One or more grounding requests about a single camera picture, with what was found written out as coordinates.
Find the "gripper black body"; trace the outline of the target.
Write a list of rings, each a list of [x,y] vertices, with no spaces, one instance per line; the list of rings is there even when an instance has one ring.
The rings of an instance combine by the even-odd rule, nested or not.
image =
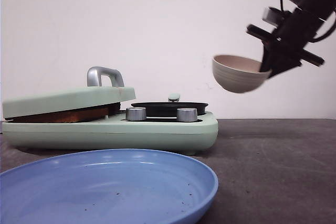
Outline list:
[[[328,19],[328,12],[318,8],[295,8],[293,12],[283,12],[283,21],[272,32],[255,25],[247,26],[247,33],[272,47],[272,61],[293,59],[307,61],[315,66],[324,64],[324,59],[305,50],[307,43],[318,42],[328,37],[328,33],[316,37],[317,31]]]

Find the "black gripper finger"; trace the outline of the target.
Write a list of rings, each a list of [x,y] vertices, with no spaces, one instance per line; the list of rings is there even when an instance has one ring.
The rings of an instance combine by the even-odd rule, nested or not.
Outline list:
[[[269,44],[263,44],[262,62],[259,72],[272,71],[272,47]]]
[[[272,78],[278,74],[300,66],[301,62],[299,60],[277,59],[270,64],[271,73],[268,78]]]

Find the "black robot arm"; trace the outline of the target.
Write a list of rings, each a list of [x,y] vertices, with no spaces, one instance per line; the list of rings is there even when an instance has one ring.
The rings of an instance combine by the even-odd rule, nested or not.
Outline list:
[[[317,36],[323,23],[335,13],[335,0],[290,1],[296,5],[292,12],[284,8],[265,9],[263,21],[275,27],[272,32],[255,25],[247,26],[247,33],[263,44],[259,72],[267,72],[271,78],[300,67],[302,60],[315,66],[324,64],[324,59],[306,51],[305,46],[322,41],[335,31],[335,25],[332,25],[323,35]]]

